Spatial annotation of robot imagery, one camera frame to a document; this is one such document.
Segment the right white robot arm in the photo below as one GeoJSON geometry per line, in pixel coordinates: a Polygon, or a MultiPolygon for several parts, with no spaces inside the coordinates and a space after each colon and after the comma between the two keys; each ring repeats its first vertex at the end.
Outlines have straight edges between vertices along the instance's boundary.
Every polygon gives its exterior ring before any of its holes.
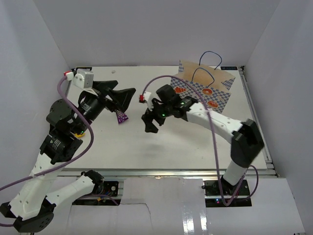
{"type": "Polygon", "coordinates": [[[162,86],[156,94],[157,97],[154,97],[152,93],[144,92],[139,97],[139,102],[147,104],[142,115],[145,132],[157,133],[158,128],[153,121],[162,126],[167,117],[173,116],[222,137],[231,145],[231,162],[221,177],[221,190],[226,195],[233,195],[239,188],[240,179],[265,146],[256,122],[251,119],[239,121],[215,111],[208,112],[195,98],[181,98],[170,85],[162,86]]]}

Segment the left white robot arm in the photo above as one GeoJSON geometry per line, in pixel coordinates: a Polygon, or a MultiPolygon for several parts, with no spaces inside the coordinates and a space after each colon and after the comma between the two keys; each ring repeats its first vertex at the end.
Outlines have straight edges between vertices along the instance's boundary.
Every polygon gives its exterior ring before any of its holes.
{"type": "Polygon", "coordinates": [[[93,92],[82,91],[78,105],[73,105],[64,93],[50,107],[46,117],[50,130],[43,141],[30,175],[22,179],[23,187],[17,196],[1,204],[6,218],[14,219],[13,227],[19,233],[38,233],[45,229],[55,211],[85,195],[99,195],[103,191],[103,176],[94,170],[83,172],[66,187],[51,192],[59,172],[77,160],[82,145],[79,134],[91,130],[92,122],[107,109],[125,112],[135,94],[135,88],[116,90],[117,81],[95,81],[93,92]]]}

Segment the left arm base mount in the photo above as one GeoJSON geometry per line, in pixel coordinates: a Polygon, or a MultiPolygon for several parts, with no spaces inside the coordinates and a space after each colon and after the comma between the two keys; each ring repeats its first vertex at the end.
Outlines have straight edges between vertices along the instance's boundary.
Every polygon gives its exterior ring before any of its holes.
{"type": "Polygon", "coordinates": [[[96,186],[93,190],[93,195],[98,195],[101,199],[106,196],[116,197],[118,195],[119,182],[118,181],[104,181],[101,185],[96,186]]]}

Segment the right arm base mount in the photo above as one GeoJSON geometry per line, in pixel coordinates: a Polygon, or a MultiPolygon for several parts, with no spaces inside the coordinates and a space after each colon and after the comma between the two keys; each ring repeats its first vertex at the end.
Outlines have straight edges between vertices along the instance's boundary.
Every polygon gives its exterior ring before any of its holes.
{"type": "MultiPolygon", "coordinates": [[[[234,186],[233,189],[229,189],[223,186],[223,194],[224,199],[228,202],[235,192],[237,186],[234,186]]],[[[204,190],[205,194],[205,205],[207,208],[223,208],[225,207],[224,203],[222,202],[222,197],[220,195],[218,181],[214,180],[207,180],[203,182],[201,187],[204,190]]],[[[238,192],[236,193],[232,203],[229,207],[251,207],[252,202],[251,199],[247,199],[250,196],[250,190],[247,183],[247,180],[243,180],[238,192]]]]}

